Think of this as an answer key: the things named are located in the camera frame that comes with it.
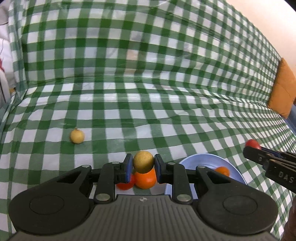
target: gingham pattern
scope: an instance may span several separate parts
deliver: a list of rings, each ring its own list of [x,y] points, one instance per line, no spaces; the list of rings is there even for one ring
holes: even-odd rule
[[[242,155],[251,138],[296,151],[295,135],[266,107],[280,56],[232,6],[23,0],[12,2],[9,24],[18,86],[1,137],[1,240],[14,231],[7,207],[17,193],[139,150],[166,162],[228,159],[277,202],[272,233],[281,235],[291,192]],[[86,136],[80,145],[69,141],[75,127]]]

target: orange pillow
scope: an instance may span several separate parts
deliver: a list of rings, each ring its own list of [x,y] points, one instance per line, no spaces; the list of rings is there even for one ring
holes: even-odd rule
[[[287,119],[295,98],[296,78],[285,59],[282,58],[267,107]]]

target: yellow fruit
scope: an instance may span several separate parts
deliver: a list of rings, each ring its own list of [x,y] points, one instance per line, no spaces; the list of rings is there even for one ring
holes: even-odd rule
[[[133,157],[133,167],[141,174],[150,172],[154,166],[154,157],[148,151],[139,151]]]
[[[74,144],[80,144],[81,142],[83,142],[84,141],[84,133],[83,133],[83,131],[78,130],[77,128],[75,128],[70,133],[70,140]]]

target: orange fruit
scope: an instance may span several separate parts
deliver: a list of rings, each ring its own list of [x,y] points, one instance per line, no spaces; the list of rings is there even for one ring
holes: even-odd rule
[[[156,183],[156,174],[154,168],[147,173],[135,173],[136,186],[141,189],[149,189]]]
[[[218,173],[221,173],[221,174],[223,174],[223,175],[225,175],[225,176],[228,176],[228,177],[229,177],[229,175],[230,175],[230,171],[228,170],[227,167],[217,167],[217,168],[215,169],[215,171],[218,172]]]

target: light blue bowl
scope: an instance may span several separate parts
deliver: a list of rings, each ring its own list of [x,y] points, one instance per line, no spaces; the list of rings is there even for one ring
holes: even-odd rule
[[[182,161],[180,161],[180,164],[182,164],[186,169],[191,170],[195,170],[198,165],[204,165],[206,167],[209,167],[210,169],[216,169],[217,167],[227,167],[232,179],[237,180],[243,184],[247,184],[243,176],[232,164],[217,155],[209,153],[194,154],[184,158]],[[194,184],[190,184],[190,189],[193,199],[197,199]],[[172,195],[171,184],[167,184],[165,186],[165,195]]]

